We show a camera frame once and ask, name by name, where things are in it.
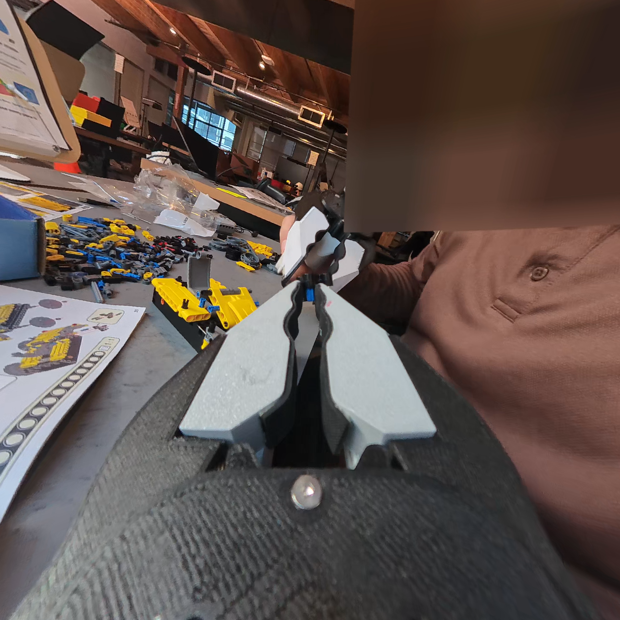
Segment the wooden edged table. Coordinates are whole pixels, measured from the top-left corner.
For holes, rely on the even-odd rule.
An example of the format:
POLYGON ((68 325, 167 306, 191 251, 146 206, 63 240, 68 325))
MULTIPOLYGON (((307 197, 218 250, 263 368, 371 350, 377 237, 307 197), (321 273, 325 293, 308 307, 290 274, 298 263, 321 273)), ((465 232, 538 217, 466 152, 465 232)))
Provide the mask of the wooden edged table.
POLYGON ((209 195, 221 205, 228 205, 238 211, 258 217, 260 220, 275 224, 277 227, 282 224, 285 216, 292 213, 290 210, 287 211, 284 208, 275 208, 247 198, 244 195, 237 193, 235 190, 226 189, 217 183, 206 180, 200 175, 187 172, 178 164, 173 166, 165 166, 158 162, 142 158, 140 166, 141 169, 154 171, 155 174, 161 177, 191 181, 200 193, 209 195))

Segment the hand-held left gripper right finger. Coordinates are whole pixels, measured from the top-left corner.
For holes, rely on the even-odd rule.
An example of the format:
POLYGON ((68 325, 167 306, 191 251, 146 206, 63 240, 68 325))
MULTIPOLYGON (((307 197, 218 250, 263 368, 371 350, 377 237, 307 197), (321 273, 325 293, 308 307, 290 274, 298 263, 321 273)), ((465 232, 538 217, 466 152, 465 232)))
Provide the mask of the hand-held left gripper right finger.
POLYGON ((370 446, 437 432, 388 333, 325 284, 314 288, 322 339, 322 428, 354 470, 370 446))

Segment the paned window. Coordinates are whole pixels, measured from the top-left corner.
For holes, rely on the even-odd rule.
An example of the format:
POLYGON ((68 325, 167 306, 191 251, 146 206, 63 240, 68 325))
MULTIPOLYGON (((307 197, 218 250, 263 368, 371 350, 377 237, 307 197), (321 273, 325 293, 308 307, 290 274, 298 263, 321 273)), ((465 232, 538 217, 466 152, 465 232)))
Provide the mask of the paned window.
POLYGON ((224 151, 232 151, 237 126, 217 114, 208 105, 184 97, 182 108, 183 124, 224 151))

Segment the pile of loose building pieces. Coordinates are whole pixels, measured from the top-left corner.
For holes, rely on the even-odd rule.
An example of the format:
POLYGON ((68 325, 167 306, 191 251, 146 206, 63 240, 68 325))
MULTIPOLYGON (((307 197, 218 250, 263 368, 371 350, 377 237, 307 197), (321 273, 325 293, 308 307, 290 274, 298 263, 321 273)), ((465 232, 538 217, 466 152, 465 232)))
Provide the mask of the pile of loose building pieces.
POLYGON ((210 248, 191 237, 153 236, 139 226, 108 218, 49 221, 45 235, 45 283, 63 291, 92 288, 102 299, 111 298, 112 284, 151 284, 210 248))

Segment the black foam board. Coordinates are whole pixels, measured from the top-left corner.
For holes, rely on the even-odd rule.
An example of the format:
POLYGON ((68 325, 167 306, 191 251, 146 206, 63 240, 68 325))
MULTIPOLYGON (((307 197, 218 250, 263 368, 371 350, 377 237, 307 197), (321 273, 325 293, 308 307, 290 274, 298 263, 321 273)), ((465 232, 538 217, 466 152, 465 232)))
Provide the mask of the black foam board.
POLYGON ((56 1, 32 9, 26 23, 42 42, 76 60, 81 60, 105 36, 56 1))

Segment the printed paper sheet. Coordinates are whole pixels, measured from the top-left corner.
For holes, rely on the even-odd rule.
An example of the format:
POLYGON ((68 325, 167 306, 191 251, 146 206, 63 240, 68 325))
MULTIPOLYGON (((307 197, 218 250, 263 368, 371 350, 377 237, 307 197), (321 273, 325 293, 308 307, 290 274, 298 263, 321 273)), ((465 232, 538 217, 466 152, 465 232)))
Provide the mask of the printed paper sheet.
POLYGON ((260 188, 250 188, 250 189, 254 189, 257 192, 256 198, 251 199, 251 200, 262 202, 264 204, 268 204, 270 201, 275 201, 281 205, 285 205, 287 201, 289 200, 289 198, 287 197, 285 193, 283 193, 282 191, 280 191, 279 189, 271 185, 266 185, 260 188))

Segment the pile of grey wheel pieces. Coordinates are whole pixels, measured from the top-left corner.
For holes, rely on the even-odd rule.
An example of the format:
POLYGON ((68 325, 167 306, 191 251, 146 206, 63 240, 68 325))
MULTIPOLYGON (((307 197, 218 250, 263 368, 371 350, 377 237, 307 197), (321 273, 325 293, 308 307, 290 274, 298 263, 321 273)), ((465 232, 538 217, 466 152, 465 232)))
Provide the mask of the pile of grey wheel pieces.
POLYGON ((265 268, 277 274, 275 265, 280 255, 269 245, 240 237, 227 237, 226 239, 212 239, 207 249, 223 252, 225 258, 248 272, 265 268))

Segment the dark wooden workbench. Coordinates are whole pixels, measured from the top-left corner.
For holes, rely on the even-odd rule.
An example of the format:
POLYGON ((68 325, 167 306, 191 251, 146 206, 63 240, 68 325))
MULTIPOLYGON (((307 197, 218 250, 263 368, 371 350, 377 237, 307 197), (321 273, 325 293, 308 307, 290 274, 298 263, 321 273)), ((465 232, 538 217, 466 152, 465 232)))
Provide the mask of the dark wooden workbench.
POLYGON ((135 143, 75 128, 81 147, 78 165, 82 174, 130 181, 141 171, 149 150, 135 143))

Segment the crumpled clear plastic bag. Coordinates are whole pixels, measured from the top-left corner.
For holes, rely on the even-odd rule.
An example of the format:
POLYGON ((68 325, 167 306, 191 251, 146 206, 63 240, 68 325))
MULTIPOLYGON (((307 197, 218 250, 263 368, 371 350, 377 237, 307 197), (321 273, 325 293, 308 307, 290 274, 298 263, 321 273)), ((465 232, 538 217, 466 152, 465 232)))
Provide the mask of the crumpled clear plastic bag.
POLYGON ((133 192, 144 206, 175 210, 195 219, 214 216, 220 203, 205 194, 179 165, 141 169, 135 177, 133 192))

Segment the yellow printed leaflet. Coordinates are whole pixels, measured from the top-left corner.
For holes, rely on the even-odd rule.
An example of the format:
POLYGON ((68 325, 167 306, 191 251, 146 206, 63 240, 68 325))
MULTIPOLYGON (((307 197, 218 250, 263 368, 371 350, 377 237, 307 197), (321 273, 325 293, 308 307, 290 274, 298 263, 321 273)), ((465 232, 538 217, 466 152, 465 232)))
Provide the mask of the yellow printed leaflet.
POLYGON ((77 213, 90 208, 90 205, 79 201, 55 197, 7 182, 1 182, 1 196, 43 217, 45 221, 55 218, 69 220, 77 213))

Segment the open instruction booklet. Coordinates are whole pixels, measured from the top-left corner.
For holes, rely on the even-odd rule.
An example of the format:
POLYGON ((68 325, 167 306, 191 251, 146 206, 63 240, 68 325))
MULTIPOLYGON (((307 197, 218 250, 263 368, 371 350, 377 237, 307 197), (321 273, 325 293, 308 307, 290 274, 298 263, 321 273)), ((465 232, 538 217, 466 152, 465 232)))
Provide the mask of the open instruction booklet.
POLYGON ((144 312, 1 286, 1 518, 42 447, 144 312))

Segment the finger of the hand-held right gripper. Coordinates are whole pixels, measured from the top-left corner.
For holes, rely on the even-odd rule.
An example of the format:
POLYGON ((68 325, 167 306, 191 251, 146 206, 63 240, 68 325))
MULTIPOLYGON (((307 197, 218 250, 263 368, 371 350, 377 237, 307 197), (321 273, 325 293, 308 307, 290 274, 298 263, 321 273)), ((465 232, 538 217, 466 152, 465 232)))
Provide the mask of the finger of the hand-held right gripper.
POLYGON ((293 280, 302 266, 306 266, 310 274, 322 272, 330 251, 325 253, 323 242, 329 236, 330 224, 326 215, 319 208, 312 206, 300 219, 291 225, 284 250, 276 263, 276 269, 282 277, 285 287, 293 280))
POLYGON ((333 292, 339 293, 359 275, 367 253, 367 248, 352 238, 345 239, 336 247, 333 262, 329 267, 330 287, 333 292))

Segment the metal air duct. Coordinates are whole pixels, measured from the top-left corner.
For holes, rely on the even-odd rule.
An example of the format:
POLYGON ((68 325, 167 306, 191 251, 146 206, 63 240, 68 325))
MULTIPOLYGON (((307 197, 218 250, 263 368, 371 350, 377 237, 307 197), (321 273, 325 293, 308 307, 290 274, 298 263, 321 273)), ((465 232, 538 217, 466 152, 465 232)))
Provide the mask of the metal air duct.
POLYGON ((326 129, 330 121, 346 127, 346 117, 338 118, 332 110, 322 110, 318 104, 296 104, 271 96, 257 88, 244 84, 219 71, 206 78, 209 86, 224 96, 230 104, 242 106, 247 110, 271 113, 277 117, 291 120, 314 129, 326 129))

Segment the wooden sign board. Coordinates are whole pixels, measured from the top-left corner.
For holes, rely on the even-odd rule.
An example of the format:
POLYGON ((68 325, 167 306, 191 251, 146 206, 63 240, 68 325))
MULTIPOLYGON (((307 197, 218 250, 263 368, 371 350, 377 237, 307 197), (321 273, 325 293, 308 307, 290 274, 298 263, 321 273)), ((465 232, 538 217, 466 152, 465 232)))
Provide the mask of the wooden sign board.
POLYGON ((7 1, 1 1, 1 151, 63 164, 81 155, 46 51, 7 1))

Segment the blue cardboard box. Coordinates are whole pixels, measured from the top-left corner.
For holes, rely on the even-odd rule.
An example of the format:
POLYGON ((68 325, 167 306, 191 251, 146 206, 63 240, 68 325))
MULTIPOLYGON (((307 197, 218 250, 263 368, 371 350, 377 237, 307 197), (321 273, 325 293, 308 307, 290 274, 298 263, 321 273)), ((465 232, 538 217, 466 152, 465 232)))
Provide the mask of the blue cardboard box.
POLYGON ((42 276, 46 263, 43 218, 1 197, 1 282, 42 276))

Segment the black and blue pin connector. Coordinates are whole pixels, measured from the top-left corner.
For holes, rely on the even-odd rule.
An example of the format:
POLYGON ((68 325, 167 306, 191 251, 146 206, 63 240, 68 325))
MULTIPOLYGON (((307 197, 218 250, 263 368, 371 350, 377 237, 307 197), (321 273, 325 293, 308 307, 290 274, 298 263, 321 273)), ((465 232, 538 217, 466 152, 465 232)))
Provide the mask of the black and blue pin connector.
POLYGON ((325 283, 325 276, 328 274, 303 274, 298 280, 303 289, 303 301, 315 303, 315 287, 318 284, 325 283))

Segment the person's right forearm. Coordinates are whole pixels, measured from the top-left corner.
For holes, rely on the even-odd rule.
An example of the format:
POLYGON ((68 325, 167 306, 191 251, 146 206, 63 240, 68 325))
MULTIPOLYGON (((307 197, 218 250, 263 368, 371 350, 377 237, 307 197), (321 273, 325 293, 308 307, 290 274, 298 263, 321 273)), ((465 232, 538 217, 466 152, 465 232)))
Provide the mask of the person's right forearm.
POLYGON ((396 265, 371 263, 339 295, 370 320, 390 329, 412 329, 415 306, 438 259, 438 235, 415 258, 396 265))

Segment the stack of coloured bins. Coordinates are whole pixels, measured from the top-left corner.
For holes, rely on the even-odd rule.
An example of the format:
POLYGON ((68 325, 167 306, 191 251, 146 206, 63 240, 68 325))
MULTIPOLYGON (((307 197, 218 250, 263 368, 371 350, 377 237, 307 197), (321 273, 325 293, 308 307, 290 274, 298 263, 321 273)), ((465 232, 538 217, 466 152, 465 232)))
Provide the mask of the stack of coloured bins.
POLYGON ((105 98, 79 91, 69 111, 78 127, 113 139, 120 135, 125 109, 105 98))

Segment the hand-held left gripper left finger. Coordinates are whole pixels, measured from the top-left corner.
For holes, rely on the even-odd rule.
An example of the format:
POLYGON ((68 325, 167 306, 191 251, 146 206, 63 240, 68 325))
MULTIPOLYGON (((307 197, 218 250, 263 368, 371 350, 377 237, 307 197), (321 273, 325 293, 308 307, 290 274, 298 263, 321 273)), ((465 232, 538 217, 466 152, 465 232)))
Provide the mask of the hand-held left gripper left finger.
POLYGON ((183 435, 255 451, 283 440, 294 421, 300 311, 294 281, 225 335, 179 425, 183 435))

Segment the yellow toy vehicle model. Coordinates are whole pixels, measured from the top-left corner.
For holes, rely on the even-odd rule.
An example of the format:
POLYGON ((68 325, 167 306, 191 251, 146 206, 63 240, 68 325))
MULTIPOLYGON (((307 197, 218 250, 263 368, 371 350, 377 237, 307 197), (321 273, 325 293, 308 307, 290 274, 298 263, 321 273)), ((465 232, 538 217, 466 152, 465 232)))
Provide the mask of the yellow toy vehicle model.
POLYGON ((187 260, 185 278, 151 281, 152 302, 198 353, 258 308, 247 288, 227 288, 211 277, 212 259, 211 254, 197 252, 187 260))

